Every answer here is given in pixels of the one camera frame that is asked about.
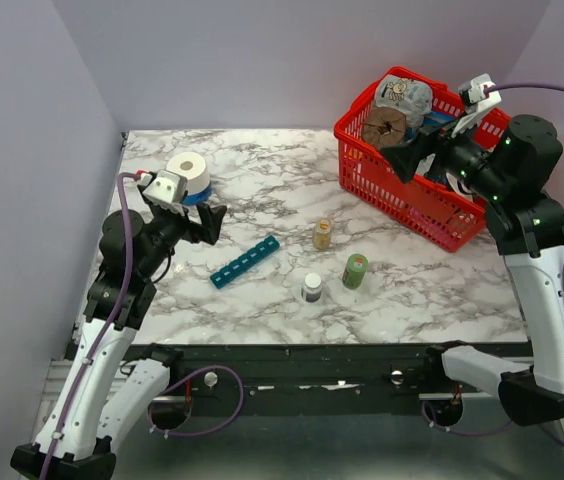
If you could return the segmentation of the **teal weekly pill organizer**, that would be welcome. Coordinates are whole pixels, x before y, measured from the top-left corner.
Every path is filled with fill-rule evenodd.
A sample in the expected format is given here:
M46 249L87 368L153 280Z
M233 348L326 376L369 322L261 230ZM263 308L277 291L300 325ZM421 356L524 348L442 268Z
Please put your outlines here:
M280 244L278 240L270 235L249 249L246 253L243 253L237 259L213 273L210 276L210 280L217 289L222 289L249 269L271 256L279 247Z

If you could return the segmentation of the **white pill bottle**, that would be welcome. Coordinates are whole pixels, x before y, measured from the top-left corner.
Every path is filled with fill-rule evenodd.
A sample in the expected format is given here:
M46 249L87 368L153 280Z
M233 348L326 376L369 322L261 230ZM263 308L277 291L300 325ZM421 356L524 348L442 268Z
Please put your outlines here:
M318 301L321 298L323 283L321 276L317 273L308 273L303 280L301 295L309 303Z

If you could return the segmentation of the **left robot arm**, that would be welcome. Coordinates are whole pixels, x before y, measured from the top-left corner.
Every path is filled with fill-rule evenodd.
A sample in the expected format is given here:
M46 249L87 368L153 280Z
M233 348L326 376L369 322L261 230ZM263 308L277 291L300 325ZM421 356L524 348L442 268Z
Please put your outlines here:
M181 355L152 346L139 371L111 390L120 363L156 295L152 280L176 244L217 242L226 207L197 206L200 220L160 207L153 218L123 208L102 225L103 259L87 293L85 322L73 364L46 424L17 447L11 466L27 479L109 479L126 435L158 393L184 380Z

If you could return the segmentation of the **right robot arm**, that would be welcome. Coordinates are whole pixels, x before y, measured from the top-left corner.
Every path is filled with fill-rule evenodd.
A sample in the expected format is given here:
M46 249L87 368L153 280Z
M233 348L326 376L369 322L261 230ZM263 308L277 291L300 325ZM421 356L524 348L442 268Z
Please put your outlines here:
M398 179L421 161L463 183L486 202L486 227L511 279L531 339L533 362L515 363L460 341L429 348L422 379L442 392L456 381L500 401L511 421L532 426L564 418L564 208L544 190L563 146L552 123L517 115L493 150L457 121L428 126L406 143L381 149Z

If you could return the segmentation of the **blue tape roll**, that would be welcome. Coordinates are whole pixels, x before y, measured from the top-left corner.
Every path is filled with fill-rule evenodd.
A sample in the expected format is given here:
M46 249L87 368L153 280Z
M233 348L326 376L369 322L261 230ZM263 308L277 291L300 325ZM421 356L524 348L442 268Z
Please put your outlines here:
M209 199L212 193L212 185L209 184L204 190L196 193L188 192L186 197L181 201L184 206L194 206L198 203L205 202Z

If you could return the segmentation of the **blue packet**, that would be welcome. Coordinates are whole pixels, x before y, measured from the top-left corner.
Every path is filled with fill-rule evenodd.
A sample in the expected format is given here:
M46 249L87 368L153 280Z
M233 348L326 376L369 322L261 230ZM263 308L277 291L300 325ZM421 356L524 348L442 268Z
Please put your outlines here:
M456 117L443 112L432 111L424 116L421 130L425 133L446 132L453 130L456 123Z

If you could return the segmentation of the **red shopping basket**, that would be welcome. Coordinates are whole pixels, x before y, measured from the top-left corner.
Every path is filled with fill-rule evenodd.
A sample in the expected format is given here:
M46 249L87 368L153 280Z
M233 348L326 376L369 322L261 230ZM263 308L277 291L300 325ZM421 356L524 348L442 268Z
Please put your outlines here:
M403 184L380 153L363 142L361 129L379 84L369 85L334 126L340 185L437 246L455 252L485 227L486 202L466 199L419 174Z

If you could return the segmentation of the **white toilet paper roll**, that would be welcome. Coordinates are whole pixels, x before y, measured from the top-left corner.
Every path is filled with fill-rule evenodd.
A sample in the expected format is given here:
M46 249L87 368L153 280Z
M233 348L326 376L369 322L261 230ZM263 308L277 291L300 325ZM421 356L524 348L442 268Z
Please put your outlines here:
M168 161L166 169L186 178L189 196L210 195L211 178L206 160L201 154L193 151L179 153Z

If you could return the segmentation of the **printed wrapped package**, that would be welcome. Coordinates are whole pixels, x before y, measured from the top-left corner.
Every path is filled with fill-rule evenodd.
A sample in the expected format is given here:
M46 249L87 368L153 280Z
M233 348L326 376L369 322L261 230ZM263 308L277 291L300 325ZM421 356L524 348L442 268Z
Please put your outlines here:
M432 111L433 90L418 80L386 75L376 87L373 105L401 112L406 117L407 127L417 130Z

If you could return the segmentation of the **amber pill bottle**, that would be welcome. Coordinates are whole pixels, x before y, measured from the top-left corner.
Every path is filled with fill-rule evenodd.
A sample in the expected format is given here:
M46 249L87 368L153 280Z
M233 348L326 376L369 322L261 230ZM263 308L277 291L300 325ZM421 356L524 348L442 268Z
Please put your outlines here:
M326 250L331 243L333 224L328 218L319 219L314 227L313 245L318 250Z

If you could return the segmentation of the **green pill bottle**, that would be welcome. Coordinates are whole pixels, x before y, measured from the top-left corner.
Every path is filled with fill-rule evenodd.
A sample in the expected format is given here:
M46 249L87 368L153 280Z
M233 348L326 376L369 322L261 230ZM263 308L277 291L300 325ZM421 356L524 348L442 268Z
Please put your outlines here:
M360 287L368 269L368 259L359 253L352 254L347 259L342 275L343 285L350 290Z

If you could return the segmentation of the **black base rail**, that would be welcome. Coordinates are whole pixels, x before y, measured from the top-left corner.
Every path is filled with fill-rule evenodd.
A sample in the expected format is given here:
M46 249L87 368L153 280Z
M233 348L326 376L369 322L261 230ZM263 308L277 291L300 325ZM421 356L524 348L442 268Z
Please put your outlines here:
M53 413L66 433L117 437L141 416L175 434L189 416L416 415L456 424L471 394L529 369L529 344L82 344Z

